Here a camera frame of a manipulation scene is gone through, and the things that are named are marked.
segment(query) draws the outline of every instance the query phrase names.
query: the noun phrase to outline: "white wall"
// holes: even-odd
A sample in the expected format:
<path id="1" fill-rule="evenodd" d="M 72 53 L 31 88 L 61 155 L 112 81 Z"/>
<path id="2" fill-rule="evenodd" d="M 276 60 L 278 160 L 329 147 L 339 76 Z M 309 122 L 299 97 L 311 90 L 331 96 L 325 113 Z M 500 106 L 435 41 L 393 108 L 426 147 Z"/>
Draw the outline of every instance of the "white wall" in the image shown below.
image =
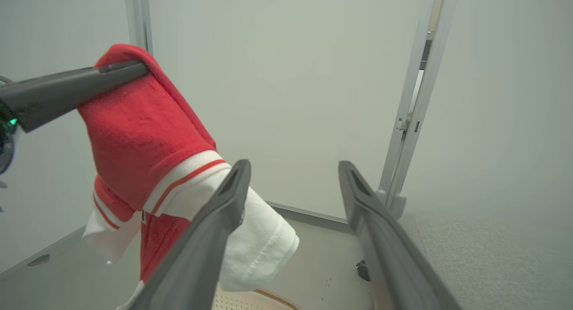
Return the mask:
<path id="1" fill-rule="evenodd" d="M 338 161 L 378 186 L 422 0 L 151 0 L 154 55 L 272 202 L 346 218 Z"/>
<path id="2" fill-rule="evenodd" d="M 12 80 L 92 66 L 129 42 L 125 0 L 0 0 L 0 75 Z M 77 112 L 22 135 L 0 180 L 0 272 L 82 227 L 95 168 Z"/>
<path id="3" fill-rule="evenodd" d="M 406 210 L 496 217 L 571 242 L 571 1 L 459 0 Z"/>

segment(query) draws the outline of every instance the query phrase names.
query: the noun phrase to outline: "beige mat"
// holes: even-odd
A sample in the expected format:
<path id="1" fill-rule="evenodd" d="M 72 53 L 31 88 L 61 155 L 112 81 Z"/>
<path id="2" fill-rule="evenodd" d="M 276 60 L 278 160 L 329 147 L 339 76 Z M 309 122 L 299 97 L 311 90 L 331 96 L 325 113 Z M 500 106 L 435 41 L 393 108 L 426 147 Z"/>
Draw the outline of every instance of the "beige mat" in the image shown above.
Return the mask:
<path id="1" fill-rule="evenodd" d="M 300 310 L 300 308 L 267 290 L 226 292 L 217 286 L 211 310 Z"/>

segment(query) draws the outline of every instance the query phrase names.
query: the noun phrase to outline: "white sleeve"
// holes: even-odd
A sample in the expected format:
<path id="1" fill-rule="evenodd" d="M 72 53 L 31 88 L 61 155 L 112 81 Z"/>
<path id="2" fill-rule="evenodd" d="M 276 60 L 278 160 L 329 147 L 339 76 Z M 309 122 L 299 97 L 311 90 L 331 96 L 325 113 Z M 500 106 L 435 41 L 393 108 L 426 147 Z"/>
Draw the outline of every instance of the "white sleeve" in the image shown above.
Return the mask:
<path id="1" fill-rule="evenodd" d="M 116 263 L 129 247 L 133 237 L 141 227 L 141 212 L 135 212 L 132 218 L 118 229 L 109 228 L 97 209 L 92 211 L 82 239 L 94 247 L 108 261 Z"/>
<path id="2" fill-rule="evenodd" d="M 221 169 L 174 194 L 163 213 L 192 221 L 231 168 Z M 242 224 L 227 240 L 219 284 L 226 291 L 249 291 L 270 283 L 299 246 L 295 230 L 249 188 Z"/>

